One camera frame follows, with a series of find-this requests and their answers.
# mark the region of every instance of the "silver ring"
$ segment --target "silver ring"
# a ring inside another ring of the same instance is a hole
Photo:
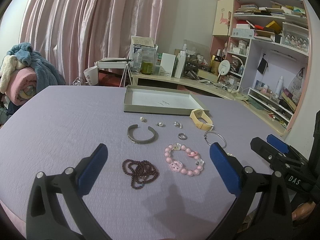
[[[207,142],[207,144],[211,145],[211,144],[207,141],[207,133],[214,133],[215,135],[218,135],[218,136],[224,141],[224,146],[222,147],[222,149],[224,149],[224,148],[227,146],[227,141],[226,141],[220,134],[218,134],[217,132],[214,132],[214,131],[207,131],[207,132],[205,132],[205,134],[204,134],[204,139],[205,139],[205,141]]]
[[[182,141],[188,139],[188,137],[187,137],[184,133],[179,133],[179,134],[178,134],[178,138],[179,138],[180,140],[182,140]]]
[[[158,133],[152,127],[148,126],[148,130],[153,133],[153,137],[148,139],[148,140],[143,140],[143,141],[136,140],[130,134],[130,130],[136,129],[136,128],[138,128],[138,125],[137,124],[133,124],[133,125],[128,127],[128,131],[127,131],[128,137],[129,137],[130,141],[132,141],[133,143],[136,143],[136,144],[148,144],[148,143],[152,143],[156,139],[156,136],[157,136]]]

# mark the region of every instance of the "pink beaded bracelet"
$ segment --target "pink beaded bracelet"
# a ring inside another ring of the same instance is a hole
[[[196,160],[197,168],[193,170],[187,170],[183,168],[183,164],[177,160],[172,159],[171,151],[185,151],[189,157],[193,157]],[[172,171],[180,172],[181,174],[188,174],[188,176],[199,175],[200,171],[203,169],[204,161],[200,158],[200,155],[196,151],[191,151],[190,148],[187,148],[185,145],[181,145],[180,143],[175,143],[174,145],[170,144],[164,150],[164,156],[166,157],[165,161],[169,164],[169,167]]]

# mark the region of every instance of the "human hand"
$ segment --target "human hand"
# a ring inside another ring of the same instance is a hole
[[[292,221],[301,220],[307,218],[314,210],[316,204],[312,201],[304,203],[298,206],[295,211],[292,212]]]

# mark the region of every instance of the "pile of clothes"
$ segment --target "pile of clothes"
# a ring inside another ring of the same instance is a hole
[[[65,85],[57,69],[29,42],[7,52],[0,69],[0,124],[4,124],[24,103],[48,86]]]

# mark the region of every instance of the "black face mask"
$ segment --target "black face mask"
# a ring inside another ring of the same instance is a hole
[[[258,66],[258,71],[263,75],[266,67],[268,67],[268,62],[263,58],[265,56],[265,54],[263,54],[262,59],[260,61],[260,64]]]

